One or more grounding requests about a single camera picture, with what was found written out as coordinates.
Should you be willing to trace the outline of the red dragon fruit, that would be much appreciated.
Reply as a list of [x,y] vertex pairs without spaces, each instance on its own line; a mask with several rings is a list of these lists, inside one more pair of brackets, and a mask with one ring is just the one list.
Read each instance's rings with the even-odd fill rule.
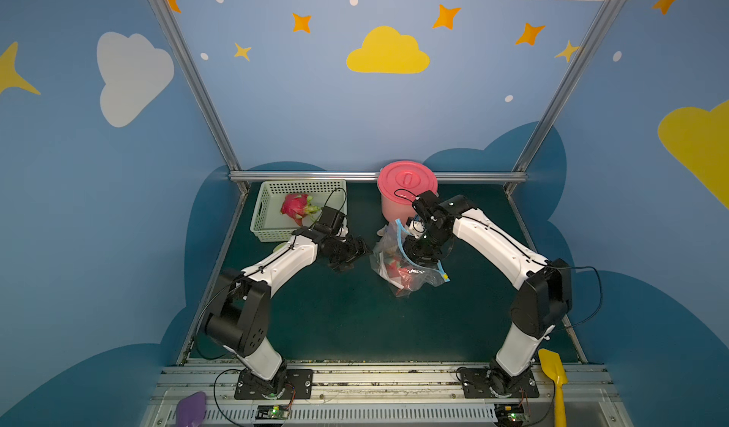
[[320,210],[320,207],[313,204],[312,197],[306,193],[290,193],[285,197],[280,213],[292,218],[298,227],[302,227],[306,217],[318,214]]
[[385,279],[391,285],[396,297],[407,297],[423,285],[419,271],[396,260],[385,263]]

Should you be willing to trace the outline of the clear zip-top bag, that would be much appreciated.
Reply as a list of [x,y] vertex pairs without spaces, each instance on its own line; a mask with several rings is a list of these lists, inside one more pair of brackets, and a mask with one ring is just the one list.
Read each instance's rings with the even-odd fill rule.
[[415,263],[404,252],[407,237],[414,237],[400,219],[390,222],[379,231],[380,241],[370,255],[370,267],[390,284],[396,297],[407,297],[423,285],[441,286],[449,283],[442,263],[423,266]]

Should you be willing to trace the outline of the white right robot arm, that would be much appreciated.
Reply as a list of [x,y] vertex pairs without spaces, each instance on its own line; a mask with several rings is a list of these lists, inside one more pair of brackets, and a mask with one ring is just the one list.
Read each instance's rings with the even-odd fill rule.
[[512,325],[494,366],[499,376],[522,376],[539,345],[573,307],[571,268],[522,245],[463,195],[442,200],[426,191],[415,197],[412,207],[424,230],[404,242],[404,254],[411,261],[436,267],[442,247],[456,238],[490,261],[516,290]]

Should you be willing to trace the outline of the pink plastic bucket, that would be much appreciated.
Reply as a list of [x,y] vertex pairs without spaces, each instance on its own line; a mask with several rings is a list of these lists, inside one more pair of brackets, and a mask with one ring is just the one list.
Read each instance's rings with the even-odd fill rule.
[[398,191],[381,191],[382,213],[389,223],[400,219],[403,224],[408,218],[413,218],[416,211],[412,202],[421,191],[415,189],[398,189]]

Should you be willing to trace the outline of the green perforated plastic basket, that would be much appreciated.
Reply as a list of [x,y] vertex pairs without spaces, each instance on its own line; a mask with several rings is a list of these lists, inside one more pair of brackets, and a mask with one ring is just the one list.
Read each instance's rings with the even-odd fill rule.
[[280,213],[281,205],[290,193],[306,193],[321,210],[306,217],[302,227],[311,227],[320,219],[323,208],[330,207],[347,213],[347,182],[337,180],[277,180],[263,182],[250,231],[262,243],[286,242],[294,231],[301,228],[292,218]]

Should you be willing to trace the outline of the purple plastic object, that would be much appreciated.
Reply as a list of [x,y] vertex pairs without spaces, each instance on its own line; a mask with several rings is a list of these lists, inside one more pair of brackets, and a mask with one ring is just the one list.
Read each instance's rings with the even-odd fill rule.
[[201,427],[206,418],[206,394],[199,391],[182,399],[175,414],[176,427]]

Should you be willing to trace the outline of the aluminium frame back rail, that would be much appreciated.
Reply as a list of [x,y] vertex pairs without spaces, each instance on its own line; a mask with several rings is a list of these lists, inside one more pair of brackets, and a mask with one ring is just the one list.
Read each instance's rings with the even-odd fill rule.
[[[235,182],[258,182],[277,180],[336,180],[347,182],[375,182],[379,172],[302,172],[302,171],[231,171],[229,178]],[[527,181],[525,172],[436,172],[440,183],[455,184],[519,184]]]

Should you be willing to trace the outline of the aluminium frame rail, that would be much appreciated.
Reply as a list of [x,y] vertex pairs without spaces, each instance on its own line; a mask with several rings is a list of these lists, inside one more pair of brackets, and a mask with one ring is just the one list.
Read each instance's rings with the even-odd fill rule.
[[[375,182],[379,172],[302,172],[302,171],[231,171],[229,178],[235,182],[258,182],[277,180],[336,180],[347,182]],[[436,172],[440,183],[455,184],[519,184],[527,181],[525,172]]]
[[237,224],[239,222],[240,216],[243,213],[243,209],[245,207],[245,203],[248,197],[248,193],[246,190],[244,190],[240,195],[239,199],[237,201],[237,206],[235,207],[235,211],[232,215],[231,221],[229,223],[229,227],[226,231],[224,240],[221,244],[220,250],[218,252],[218,257],[216,258],[215,265],[211,271],[210,278],[208,280],[208,283],[205,288],[205,292],[203,294],[203,297],[201,298],[201,301],[199,303],[199,307],[196,311],[196,316],[191,323],[191,326],[188,329],[188,332],[185,337],[185,342],[183,343],[180,353],[178,353],[178,356],[176,358],[175,366],[182,366],[186,365],[186,362],[188,361],[189,355],[192,352],[195,340],[197,337],[197,332],[199,332],[199,324],[200,320],[202,319],[202,316],[207,309],[206,305],[209,301],[212,300],[214,296],[214,288],[216,286],[216,282],[218,281],[218,276],[220,274],[220,271],[222,270],[222,266],[225,260],[225,257],[228,253],[229,247],[231,245],[232,239],[235,235],[235,230],[237,229]]
[[[531,237],[531,233],[528,230],[528,227],[526,226],[525,221],[523,220],[523,217],[518,210],[518,206],[516,206],[516,202],[514,202],[514,199],[512,198],[512,195],[510,193],[506,193],[507,201],[511,207],[512,212],[514,213],[514,216],[516,216],[516,221],[518,222],[519,228],[526,239],[526,245],[528,248],[530,248],[533,251],[536,251],[535,242],[533,242],[533,238]],[[573,344],[573,347],[575,349],[575,352],[577,354],[578,361],[580,364],[587,364],[588,358],[587,355],[579,342],[579,339],[576,335],[576,333],[573,330],[573,324],[571,323],[571,319],[568,315],[566,315],[562,319],[562,331],[565,332],[571,339],[571,343]]]

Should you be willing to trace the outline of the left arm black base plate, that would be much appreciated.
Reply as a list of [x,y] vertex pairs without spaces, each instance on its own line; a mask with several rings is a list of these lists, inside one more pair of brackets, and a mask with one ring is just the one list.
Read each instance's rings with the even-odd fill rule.
[[296,400],[311,398],[313,371],[309,369],[282,369],[271,381],[265,381],[250,370],[243,370],[237,380],[236,400]]

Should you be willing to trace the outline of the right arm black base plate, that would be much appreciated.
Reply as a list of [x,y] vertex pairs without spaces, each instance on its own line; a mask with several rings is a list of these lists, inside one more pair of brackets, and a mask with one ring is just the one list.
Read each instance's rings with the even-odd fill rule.
[[531,370],[510,376],[499,367],[464,367],[456,370],[456,377],[467,399],[536,399],[539,390]]

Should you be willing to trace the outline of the aluminium frame right rail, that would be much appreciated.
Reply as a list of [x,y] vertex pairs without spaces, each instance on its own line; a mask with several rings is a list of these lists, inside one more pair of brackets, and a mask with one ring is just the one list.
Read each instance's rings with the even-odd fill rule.
[[[512,198],[512,195],[510,193],[506,193],[507,201],[511,207],[512,212],[514,213],[514,216],[516,216],[516,221],[518,222],[519,228],[526,239],[526,245],[528,248],[530,248],[533,251],[536,251],[535,242],[533,242],[533,238],[531,237],[531,233],[528,230],[528,227],[526,226],[525,221],[523,220],[523,217],[518,210],[518,206],[516,206],[516,202],[514,202],[514,199]],[[575,349],[575,352],[577,354],[578,361],[580,364],[587,364],[588,358],[587,355],[579,342],[579,339],[576,335],[576,333],[573,330],[573,324],[571,323],[571,319],[568,315],[566,315],[562,319],[562,331],[565,332],[571,339],[571,343],[573,344],[573,347]]]

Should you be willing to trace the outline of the yellow handled tool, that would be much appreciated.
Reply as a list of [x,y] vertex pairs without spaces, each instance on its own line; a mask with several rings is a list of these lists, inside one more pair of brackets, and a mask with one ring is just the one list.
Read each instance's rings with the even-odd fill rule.
[[567,415],[563,385],[568,377],[558,353],[548,349],[540,349],[538,356],[542,372],[554,383],[554,426],[567,427]]

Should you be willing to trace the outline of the aluminium frame left rail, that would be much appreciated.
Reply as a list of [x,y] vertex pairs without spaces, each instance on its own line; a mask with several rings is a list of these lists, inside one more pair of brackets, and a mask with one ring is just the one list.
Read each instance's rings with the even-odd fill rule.
[[232,239],[235,235],[235,230],[237,229],[237,224],[239,222],[240,216],[243,213],[243,209],[245,207],[245,203],[248,197],[248,193],[246,190],[244,190],[240,195],[239,199],[237,201],[237,206],[235,207],[235,211],[232,215],[231,221],[229,223],[229,227],[226,231],[224,240],[221,244],[220,250],[218,252],[218,257],[216,258],[215,265],[211,271],[210,278],[208,280],[208,283],[205,288],[205,292],[203,294],[203,297],[201,298],[201,301],[199,303],[199,307],[196,311],[196,316],[191,323],[191,326],[188,329],[188,332],[185,337],[185,342],[183,343],[180,353],[178,353],[178,356],[176,358],[175,366],[182,366],[186,365],[186,362],[188,361],[189,355],[192,352],[195,340],[197,337],[197,332],[199,332],[199,324],[200,320],[202,319],[202,316],[207,309],[206,305],[209,301],[212,300],[214,296],[214,288],[216,286],[216,282],[218,281],[218,276],[220,274],[220,271],[222,270],[222,266],[225,260],[225,257],[228,253],[229,247],[231,245]]

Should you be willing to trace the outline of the aluminium frame left post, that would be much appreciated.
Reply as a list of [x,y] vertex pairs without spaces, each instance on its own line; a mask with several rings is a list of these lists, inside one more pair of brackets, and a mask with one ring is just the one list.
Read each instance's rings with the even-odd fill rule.
[[165,38],[169,42],[175,59],[190,87],[205,122],[216,142],[216,146],[228,167],[229,174],[240,169],[231,140],[216,111],[202,77],[197,69],[190,49],[181,33],[174,11],[167,0],[147,0],[158,20]]

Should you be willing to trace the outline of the aluminium frame post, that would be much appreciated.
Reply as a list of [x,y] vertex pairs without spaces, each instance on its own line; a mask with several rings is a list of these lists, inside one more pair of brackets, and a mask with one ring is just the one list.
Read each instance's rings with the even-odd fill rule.
[[202,77],[197,69],[190,49],[181,33],[174,11],[167,0],[147,0],[158,20],[165,38],[169,42],[175,59],[190,87],[205,122],[216,142],[216,146],[228,167],[229,174],[240,169],[231,140],[216,111]]
[[552,130],[552,127],[556,124],[559,115],[568,103],[582,75],[588,69],[590,61],[599,49],[601,42],[605,39],[626,1],[604,0],[599,7],[585,37],[582,39],[582,44],[576,53],[576,57],[570,62],[545,113],[535,126],[535,130],[533,130],[523,151],[519,155],[512,169],[512,175],[514,177],[518,177],[523,182],[526,181],[527,170],[549,132]]

